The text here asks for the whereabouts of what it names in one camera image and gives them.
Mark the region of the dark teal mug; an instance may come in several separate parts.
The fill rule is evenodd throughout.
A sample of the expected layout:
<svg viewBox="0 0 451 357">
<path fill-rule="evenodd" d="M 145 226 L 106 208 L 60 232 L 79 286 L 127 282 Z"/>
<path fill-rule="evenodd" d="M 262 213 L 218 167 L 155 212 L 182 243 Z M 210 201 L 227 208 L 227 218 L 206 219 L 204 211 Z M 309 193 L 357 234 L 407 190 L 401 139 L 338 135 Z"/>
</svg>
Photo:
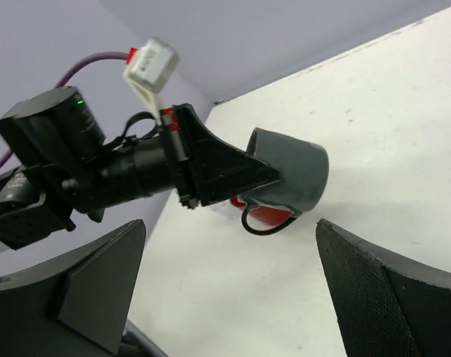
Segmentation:
<svg viewBox="0 0 451 357">
<path fill-rule="evenodd" d="M 271 164 L 279 172 L 276 182 L 240 195 L 240 199 L 246 204 L 241 223 L 247 232 L 257 236 L 276 234 L 319 203 L 330 171 L 324 147 L 256 128 L 251 134 L 246 152 Z M 260 207 L 289 211 L 290 216 L 273 228 L 254 229 L 248 224 L 248 215 Z"/>
</svg>

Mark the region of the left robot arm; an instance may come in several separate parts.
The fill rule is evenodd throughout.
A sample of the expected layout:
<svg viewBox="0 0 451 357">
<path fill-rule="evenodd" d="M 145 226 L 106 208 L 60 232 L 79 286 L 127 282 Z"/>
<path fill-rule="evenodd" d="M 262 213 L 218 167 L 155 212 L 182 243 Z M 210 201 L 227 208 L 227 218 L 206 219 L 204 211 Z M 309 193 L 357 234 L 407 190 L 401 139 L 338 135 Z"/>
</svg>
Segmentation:
<svg viewBox="0 0 451 357">
<path fill-rule="evenodd" d="M 73 211 L 100 222 L 107 208 L 175 190 L 187 208 L 276 182 L 276 168 L 213 135 L 188 104 L 161 109 L 143 136 L 106 141 L 82 94 L 63 86 L 0 119 L 20 165 L 0 175 L 0 241 L 23 248 L 73 231 Z"/>
</svg>

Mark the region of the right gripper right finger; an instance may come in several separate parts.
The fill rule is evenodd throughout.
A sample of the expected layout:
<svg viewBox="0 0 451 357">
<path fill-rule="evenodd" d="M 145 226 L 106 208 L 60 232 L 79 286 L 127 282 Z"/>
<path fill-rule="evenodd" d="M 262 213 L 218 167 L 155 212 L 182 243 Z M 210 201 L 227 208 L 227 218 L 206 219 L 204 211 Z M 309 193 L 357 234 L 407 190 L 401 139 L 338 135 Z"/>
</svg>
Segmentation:
<svg viewBox="0 0 451 357">
<path fill-rule="evenodd" d="M 348 356 L 451 356 L 451 273 L 326 219 L 316 243 Z"/>
</svg>

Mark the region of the red mug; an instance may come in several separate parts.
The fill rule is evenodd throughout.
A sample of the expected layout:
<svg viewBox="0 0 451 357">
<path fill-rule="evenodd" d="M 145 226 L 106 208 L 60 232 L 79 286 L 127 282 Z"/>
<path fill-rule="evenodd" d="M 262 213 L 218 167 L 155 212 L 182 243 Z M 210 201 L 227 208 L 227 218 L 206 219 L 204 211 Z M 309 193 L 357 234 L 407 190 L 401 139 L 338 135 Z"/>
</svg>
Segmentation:
<svg viewBox="0 0 451 357">
<path fill-rule="evenodd" d="M 249 212 L 250 217 L 269 227 L 280 225 L 286 219 L 290 218 L 291 215 L 292 212 L 289 210 L 281 210 L 268 206 L 260 206 Z"/>
</svg>

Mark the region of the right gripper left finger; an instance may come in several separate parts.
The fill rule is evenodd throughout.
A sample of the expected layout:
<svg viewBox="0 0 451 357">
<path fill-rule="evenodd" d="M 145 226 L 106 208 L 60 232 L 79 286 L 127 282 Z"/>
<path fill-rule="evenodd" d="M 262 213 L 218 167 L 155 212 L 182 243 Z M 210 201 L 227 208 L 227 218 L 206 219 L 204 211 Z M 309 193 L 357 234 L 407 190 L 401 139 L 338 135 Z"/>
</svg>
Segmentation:
<svg viewBox="0 0 451 357">
<path fill-rule="evenodd" d="M 133 220 L 0 277 L 0 356 L 116 356 L 145 237 Z"/>
</svg>

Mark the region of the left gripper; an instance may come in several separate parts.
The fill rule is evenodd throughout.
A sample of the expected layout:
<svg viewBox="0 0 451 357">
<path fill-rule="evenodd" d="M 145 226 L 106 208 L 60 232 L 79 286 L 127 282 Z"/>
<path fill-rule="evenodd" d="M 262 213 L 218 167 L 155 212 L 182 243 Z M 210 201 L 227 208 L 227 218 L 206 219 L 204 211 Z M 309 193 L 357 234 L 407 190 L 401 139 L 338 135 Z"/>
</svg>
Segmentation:
<svg viewBox="0 0 451 357">
<path fill-rule="evenodd" d="M 176 187 L 185 207 L 205 207 L 275 183 L 277 168 L 218 138 L 197 117 L 192 105 L 173 107 L 173 142 L 181 150 L 182 177 Z M 92 212 L 175 187 L 159 137 L 135 139 L 92 164 L 89 182 L 62 182 L 72 207 Z"/>
</svg>

